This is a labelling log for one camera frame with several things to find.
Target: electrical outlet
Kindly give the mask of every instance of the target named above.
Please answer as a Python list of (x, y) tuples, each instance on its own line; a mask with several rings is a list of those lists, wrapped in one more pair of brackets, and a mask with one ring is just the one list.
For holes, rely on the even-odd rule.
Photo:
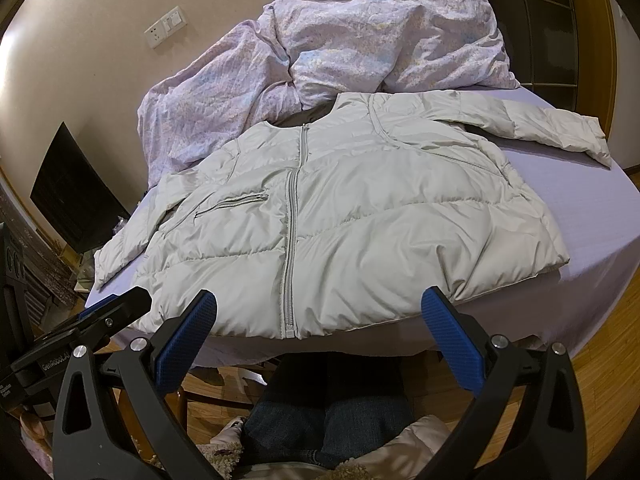
[(151, 48), (155, 48), (164, 40), (166, 40), (166, 31), (160, 20), (155, 22), (145, 31), (146, 42)]
[(187, 24), (180, 7), (174, 7), (145, 31), (146, 42), (155, 48)]

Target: jacket sleeve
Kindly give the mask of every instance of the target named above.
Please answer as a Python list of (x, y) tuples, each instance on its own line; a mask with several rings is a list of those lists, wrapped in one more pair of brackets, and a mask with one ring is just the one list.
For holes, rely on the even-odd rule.
[(225, 166), (233, 167), (238, 154), (226, 145), (209, 155), (194, 168), (167, 174), (149, 191), (148, 202), (139, 206), (127, 224), (95, 253), (95, 286), (100, 289), (149, 244), (168, 211), (180, 204), (193, 191), (209, 180), (216, 180)]
[(535, 140), (568, 152), (585, 152), (611, 167), (611, 155), (596, 117), (482, 95), (436, 90), (421, 94), (428, 118), (472, 124), (499, 137)]

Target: metal screw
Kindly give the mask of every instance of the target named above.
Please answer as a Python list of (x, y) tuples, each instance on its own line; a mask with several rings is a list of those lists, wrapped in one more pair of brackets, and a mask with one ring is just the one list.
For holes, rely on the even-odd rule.
[(131, 344), (129, 345), (129, 347), (134, 351), (134, 352), (140, 352), (141, 350), (144, 350), (146, 348), (146, 339), (143, 337), (138, 337), (135, 338)]
[(507, 346), (509, 345), (509, 340), (502, 334), (496, 334), (491, 338), (491, 344), (496, 348), (507, 348)]
[(80, 345), (74, 348), (74, 357), (82, 357), (86, 354), (86, 346)]
[(566, 354), (566, 348), (562, 343), (553, 343), (551, 345), (551, 349), (554, 351), (554, 354), (557, 354), (557, 355)]

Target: blue gripper pad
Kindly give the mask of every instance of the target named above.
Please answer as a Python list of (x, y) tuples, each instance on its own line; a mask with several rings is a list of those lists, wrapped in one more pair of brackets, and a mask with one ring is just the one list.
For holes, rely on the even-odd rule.
[(171, 330), (173, 335), (168, 334), (167, 341), (161, 345), (154, 359), (154, 379), (160, 395), (164, 397), (180, 387), (216, 322), (217, 314), (216, 297), (201, 290), (179, 318), (166, 320), (152, 337), (151, 343), (158, 348), (156, 336), (162, 339), (162, 328), (165, 325), (172, 328), (175, 326), (173, 322), (178, 321), (177, 327)]
[(100, 301), (98, 301), (98, 303), (92, 304), (92, 306), (80, 312), (80, 314), (78, 314), (78, 319), (82, 319), (83, 317), (88, 316), (94, 310), (98, 310), (100, 307), (105, 306), (107, 303), (109, 303), (111, 300), (114, 300), (115, 298), (117, 298), (116, 294), (111, 294), (106, 298), (102, 298)]
[(484, 357), (456, 319), (459, 314), (436, 286), (424, 291), (420, 307), (422, 319), (436, 340), (458, 385), (472, 391), (477, 397), (484, 386)]

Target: jacket zipper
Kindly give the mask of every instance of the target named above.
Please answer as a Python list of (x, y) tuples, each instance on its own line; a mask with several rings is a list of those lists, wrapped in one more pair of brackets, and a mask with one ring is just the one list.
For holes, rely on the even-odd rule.
[(300, 162), (298, 167), (289, 171), (287, 181), (287, 200), (289, 201), (289, 229), (287, 233), (287, 256), (284, 264), (284, 325), (285, 337), (295, 337), (296, 327), (293, 319), (293, 259), (296, 253), (296, 220), (298, 218), (298, 175), (302, 165), (306, 162), (306, 133), (308, 124), (303, 124), (300, 129)]
[(237, 205), (242, 204), (250, 204), (251, 202), (264, 202), (269, 198), (269, 195), (266, 193), (260, 193), (255, 195), (243, 196), (240, 198), (231, 198), (229, 200), (223, 200), (222, 202), (218, 202), (215, 206), (210, 207), (209, 209), (205, 209), (204, 211), (198, 211), (196, 213), (196, 218), (198, 216), (204, 215), (214, 209), (224, 209), (225, 207), (235, 207)]

